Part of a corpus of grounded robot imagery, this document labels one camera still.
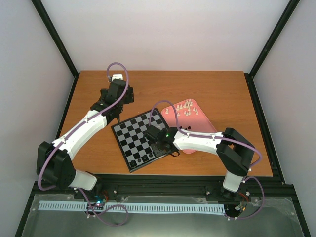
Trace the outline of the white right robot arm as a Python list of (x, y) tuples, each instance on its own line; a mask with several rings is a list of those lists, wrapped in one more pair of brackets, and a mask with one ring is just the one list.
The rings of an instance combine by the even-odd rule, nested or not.
[(217, 155), (226, 175), (223, 188), (229, 192), (238, 191), (240, 184), (251, 168), (252, 159), (257, 150), (233, 128), (224, 132), (193, 132), (177, 127), (160, 130), (150, 125), (144, 137), (165, 153), (172, 154), (179, 150), (195, 150)]

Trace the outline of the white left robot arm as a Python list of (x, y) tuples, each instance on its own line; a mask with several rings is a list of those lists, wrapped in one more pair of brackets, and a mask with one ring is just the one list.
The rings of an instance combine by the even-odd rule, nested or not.
[(71, 187), (85, 189), (93, 199), (102, 195), (103, 187), (97, 183), (97, 178), (86, 171), (76, 170), (73, 159), (97, 132), (119, 119), (123, 106), (134, 101), (134, 90), (126, 81), (114, 79), (109, 88), (101, 89), (100, 93), (99, 100), (71, 130), (51, 143), (39, 145), (37, 174), (40, 190)]

